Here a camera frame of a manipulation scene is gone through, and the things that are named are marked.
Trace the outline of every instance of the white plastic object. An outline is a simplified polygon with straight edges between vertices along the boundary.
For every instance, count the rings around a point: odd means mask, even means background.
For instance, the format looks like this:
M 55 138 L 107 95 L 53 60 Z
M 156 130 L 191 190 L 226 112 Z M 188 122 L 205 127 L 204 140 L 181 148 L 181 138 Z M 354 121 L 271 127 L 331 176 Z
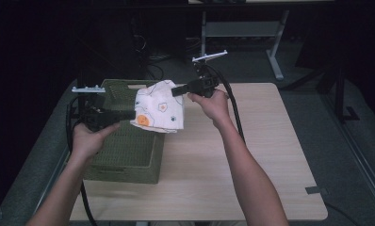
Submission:
M 76 87 L 73 87 L 71 91 L 72 92 L 106 92 L 106 89 L 99 88 L 99 86 L 96 85 L 94 88 L 85 87 L 85 88 L 77 89 Z
M 204 55 L 204 56 L 201 56 L 201 57 L 198 57 L 198 58 L 193 58 L 191 61 L 192 62 L 197 62 L 201 59 L 204 59 L 205 62 L 207 62 L 207 60 L 210 60 L 210 59 L 213 59 L 213 58 L 217 58 L 217 57 L 222 57 L 224 55 L 228 54 L 228 52 L 226 52 L 226 50 L 224 50 L 222 53 L 217 53 L 217 54 L 213 54 L 213 55 Z

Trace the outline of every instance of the table leg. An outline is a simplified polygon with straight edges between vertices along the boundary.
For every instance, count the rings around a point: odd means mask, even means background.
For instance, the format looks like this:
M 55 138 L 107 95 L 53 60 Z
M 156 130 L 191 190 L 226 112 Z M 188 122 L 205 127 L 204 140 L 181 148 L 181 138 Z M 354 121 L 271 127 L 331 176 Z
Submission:
M 202 52 L 200 53 L 200 57 L 204 57 L 205 55 L 205 24 L 206 24 L 206 14 L 205 11 L 203 11 L 203 19 L 202 19 Z
M 279 67 L 278 61 L 276 60 L 276 51 L 279 47 L 279 42 L 281 41 L 282 35 L 284 34 L 285 30 L 285 23 L 287 20 L 289 10 L 285 10 L 284 14 L 282 15 L 282 19 L 278 25 L 278 29 L 276 31 L 275 35 L 275 43 L 273 44 L 272 48 L 267 50 L 267 57 L 270 63 L 270 66 L 273 69 L 273 73 L 275 74 L 275 77 L 277 80 L 283 80 L 284 76 L 282 75 L 281 69 Z

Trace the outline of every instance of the black wire on floor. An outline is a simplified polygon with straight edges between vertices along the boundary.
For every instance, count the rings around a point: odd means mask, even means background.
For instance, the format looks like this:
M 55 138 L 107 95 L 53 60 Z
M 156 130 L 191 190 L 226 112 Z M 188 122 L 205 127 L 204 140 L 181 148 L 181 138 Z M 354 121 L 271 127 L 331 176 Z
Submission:
M 334 209 L 337 213 L 343 215 L 346 219 L 348 219 L 353 225 L 360 226 L 359 223 L 357 223 L 352 217 L 350 217 L 348 214 L 340 210 L 339 208 L 335 207 L 334 205 L 325 202 L 325 205 L 331 209 Z
M 161 75 L 160 75 L 159 78 L 157 78 L 157 77 L 152 73 L 152 71 L 150 71 L 149 69 L 147 69 L 147 73 L 148 73 L 148 74 L 149 74 L 154 80 L 161 81 L 161 80 L 164 79 L 164 70 L 163 70 L 161 67 L 159 67 L 159 66 L 157 66 L 157 65 L 154 65 L 154 64 L 148 64 L 147 66 L 152 66 L 152 67 L 155 67 L 155 68 L 157 68 L 157 69 L 160 70 Z

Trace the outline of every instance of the crate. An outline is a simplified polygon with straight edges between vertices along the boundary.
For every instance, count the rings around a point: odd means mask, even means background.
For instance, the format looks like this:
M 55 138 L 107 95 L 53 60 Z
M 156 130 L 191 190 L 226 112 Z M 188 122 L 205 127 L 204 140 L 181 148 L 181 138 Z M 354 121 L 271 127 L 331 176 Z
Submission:
M 106 97 L 103 108 L 133 110 L 138 88 L 130 85 L 153 85 L 154 81 L 107 79 L 103 82 Z M 142 130 L 121 121 L 121 128 L 106 138 L 103 150 L 85 173 L 86 180 L 157 184 L 161 168 L 164 134 Z

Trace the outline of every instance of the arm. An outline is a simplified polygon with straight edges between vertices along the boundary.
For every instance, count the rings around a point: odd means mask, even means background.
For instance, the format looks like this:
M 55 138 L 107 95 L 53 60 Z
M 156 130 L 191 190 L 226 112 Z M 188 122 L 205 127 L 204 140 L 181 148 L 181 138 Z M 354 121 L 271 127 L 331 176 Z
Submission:
M 49 196 L 26 225 L 68 225 L 73 205 L 81 188 L 83 175 L 93 157 L 100 151 L 105 138 L 120 125 L 113 124 L 92 133 L 85 124 L 73 130 L 73 153 Z
M 229 117 L 225 93 L 216 89 L 211 98 L 191 93 L 188 98 L 202 107 L 220 131 L 237 199 L 248 225 L 288 225 L 275 187 Z

